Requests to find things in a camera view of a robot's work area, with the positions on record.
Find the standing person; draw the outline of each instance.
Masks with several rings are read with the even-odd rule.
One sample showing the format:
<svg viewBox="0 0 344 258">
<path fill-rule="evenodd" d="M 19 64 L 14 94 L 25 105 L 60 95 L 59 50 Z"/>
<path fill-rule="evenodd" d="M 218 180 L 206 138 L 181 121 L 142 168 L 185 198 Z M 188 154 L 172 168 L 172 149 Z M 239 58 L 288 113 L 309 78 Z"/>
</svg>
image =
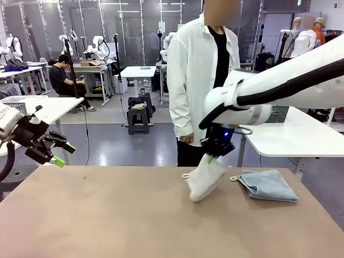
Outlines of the standing person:
<svg viewBox="0 0 344 258">
<path fill-rule="evenodd" d="M 204 99 L 240 69 L 238 38 L 225 25 L 240 13 L 240 0 L 205 0 L 204 13 L 181 27 L 168 48 L 167 85 L 177 136 L 178 166 L 197 167 L 204 155 Z"/>
<path fill-rule="evenodd" d="M 49 68 L 49 79 L 53 89 L 57 94 L 69 95 L 75 97 L 73 81 L 67 79 L 65 69 L 68 67 L 69 59 L 67 55 L 60 55 L 58 62 Z M 96 111 L 96 109 L 88 103 L 85 99 L 86 88 L 85 81 L 76 81 L 77 83 L 77 94 L 79 97 L 83 97 L 84 100 L 81 102 L 83 106 L 90 112 Z"/>
</svg>

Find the shirt collar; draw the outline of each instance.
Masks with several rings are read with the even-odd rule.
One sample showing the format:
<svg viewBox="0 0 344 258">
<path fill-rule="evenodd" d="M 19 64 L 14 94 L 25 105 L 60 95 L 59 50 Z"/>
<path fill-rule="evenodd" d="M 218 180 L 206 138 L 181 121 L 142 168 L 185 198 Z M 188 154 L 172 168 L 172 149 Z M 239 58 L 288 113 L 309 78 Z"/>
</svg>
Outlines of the shirt collar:
<svg viewBox="0 0 344 258">
<path fill-rule="evenodd" d="M 202 12 L 202 13 L 199 15 L 199 18 L 200 18 L 200 20 L 201 20 L 201 22 L 202 22 L 202 32 L 207 33 L 207 34 L 211 34 L 210 31 L 209 31 L 208 26 L 205 26 L 205 25 L 204 25 L 204 12 Z M 224 30 L 224 32 L 225 32 L 225 34 L 226 34 L 227 42 L 231 43 L 230 36 L 228 35 L 228 32 L 227 32 L 227 30 L 226 30 L 226 27 L 225 27 L 225 26 L 222 26 L 222 28 L 223 28 L 223 30 Z"/>
</svg>

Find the brown table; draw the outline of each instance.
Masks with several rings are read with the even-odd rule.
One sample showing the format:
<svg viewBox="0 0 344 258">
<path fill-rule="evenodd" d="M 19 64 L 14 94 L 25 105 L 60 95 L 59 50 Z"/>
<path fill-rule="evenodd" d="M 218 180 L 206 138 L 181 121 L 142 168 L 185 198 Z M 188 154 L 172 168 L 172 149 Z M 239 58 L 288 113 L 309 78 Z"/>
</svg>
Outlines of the brown table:
<svg viewBox="0 0 344 258">
<path fill-rule="evenodd" d="M 0 203 L 3 258 L 340 257 L 344 234 L 287 169 L 298 204 L 250 199 L 228 169 L 192 203 L 190 168 L 40 167 Z"/>
</svg>

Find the black t-shirt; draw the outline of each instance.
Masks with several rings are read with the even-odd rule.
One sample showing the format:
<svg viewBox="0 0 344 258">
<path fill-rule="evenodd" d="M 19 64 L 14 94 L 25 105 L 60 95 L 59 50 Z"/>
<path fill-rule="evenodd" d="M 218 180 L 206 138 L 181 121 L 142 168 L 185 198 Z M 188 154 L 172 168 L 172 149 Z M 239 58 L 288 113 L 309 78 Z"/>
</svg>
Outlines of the black t-shirt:
<svg viewBox="0 0 344 258">
<path fill-rule="evenodd" d="M 210 26 L 208 28 L 214 37 L 218 50 L 214 88 L 222 87 L 225 84 L 230 69 L 230 54 L 227 51 L 227 38 L 226 34 L 218 34 Z"/>
<path fill-rule="evenodd" d="M 67 78 L 66 72 L 64 69 L 59 68 L 55 65 L 49 68 L 49 79 L 52 84 L 53 89 L 56 93 L 59 93 L 61 86 L 65 85 L 64 81 Z"/>
</svg>

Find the white button-up shirt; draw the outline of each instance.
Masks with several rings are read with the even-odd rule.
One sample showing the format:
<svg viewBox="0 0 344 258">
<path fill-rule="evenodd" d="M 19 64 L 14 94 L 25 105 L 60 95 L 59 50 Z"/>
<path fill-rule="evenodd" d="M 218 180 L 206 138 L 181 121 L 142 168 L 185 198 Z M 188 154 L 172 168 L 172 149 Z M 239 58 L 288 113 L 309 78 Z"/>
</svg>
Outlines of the white button-up shirt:
<svg viewBox="0 0 344 258">
<path fill-rule="evenodd" d="M 237 36 L 223 27 L 230 54 L 230 68 L 240 69 Z M 218 49 L 214 37 L 204 26 L 204 15 L 181 27 L 168 48 L 167 86 L 170 114 L 176 136 L 193 133 L 193 146 L 200 146 L 206 131 L 198 125 L 205 117 L 204 99 L 214 88 Z"/>
</svg>

